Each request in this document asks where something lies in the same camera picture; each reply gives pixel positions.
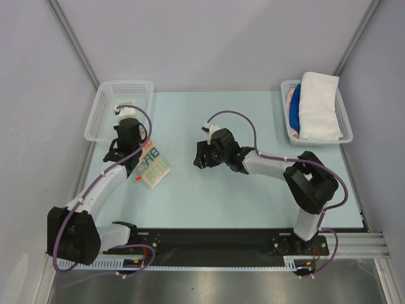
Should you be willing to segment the rabbit print towel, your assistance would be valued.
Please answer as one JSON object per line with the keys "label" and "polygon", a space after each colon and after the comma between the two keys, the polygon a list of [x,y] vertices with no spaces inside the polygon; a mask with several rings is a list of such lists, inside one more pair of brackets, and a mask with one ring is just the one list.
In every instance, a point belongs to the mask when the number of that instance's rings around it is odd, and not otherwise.
{"label": "rabbit print towel", "polygon": [[170,164],[162,157],[153,142],[148,140],[139,158],[138,176],[135,180],[143,181],[150,189],[153,189],[170,171]]}

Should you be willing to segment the white towel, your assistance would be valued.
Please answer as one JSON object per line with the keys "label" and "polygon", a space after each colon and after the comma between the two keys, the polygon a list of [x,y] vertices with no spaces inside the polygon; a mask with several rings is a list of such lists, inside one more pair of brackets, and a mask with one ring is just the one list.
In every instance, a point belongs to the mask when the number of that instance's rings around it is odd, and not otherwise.
{"label": "white towel", "polygon": [[301,80],[299,101],[299,137],[336,141],[342,137],[335,113],[337,76],[306,72]]}

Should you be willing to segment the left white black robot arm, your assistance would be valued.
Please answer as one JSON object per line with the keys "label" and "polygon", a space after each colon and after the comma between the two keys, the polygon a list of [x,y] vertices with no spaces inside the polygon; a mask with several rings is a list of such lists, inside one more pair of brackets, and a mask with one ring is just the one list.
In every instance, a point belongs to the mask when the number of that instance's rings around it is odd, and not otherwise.
{"label": "left white black robot arm", "polygon": [[115,221],[98,227],[96,218],[107,200],[136,168],[145,137],[136,118],[123,118],[114,129],[116,139],[105,155],[101,174],[65,207],[47,214],[47,254],[54,260],[90,265],[103,251],[119,247],[133,253],[139,247],[136,226]]}

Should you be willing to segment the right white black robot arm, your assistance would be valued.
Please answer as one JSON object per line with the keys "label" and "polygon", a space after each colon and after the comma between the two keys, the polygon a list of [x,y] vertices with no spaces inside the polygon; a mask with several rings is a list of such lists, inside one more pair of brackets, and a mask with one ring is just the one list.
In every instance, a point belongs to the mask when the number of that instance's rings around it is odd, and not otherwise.
{"label": "right white black robot arm", "polygon": [[239,146],[233,134],[214,124],[202,127],[208,138],[197,143],[194,165],[200,169],[213,168],[224,163],[233,172],[259,174],[285,181],[300,210],[291,236],[291,249],[300,255],[313,249],[318,234],[318,221],[323,207],[334,196],[339,185],[326,170],[309,164],[321,164],[314,153],[306,151],[297,161],[271,160],[261,156],[253,147]]}

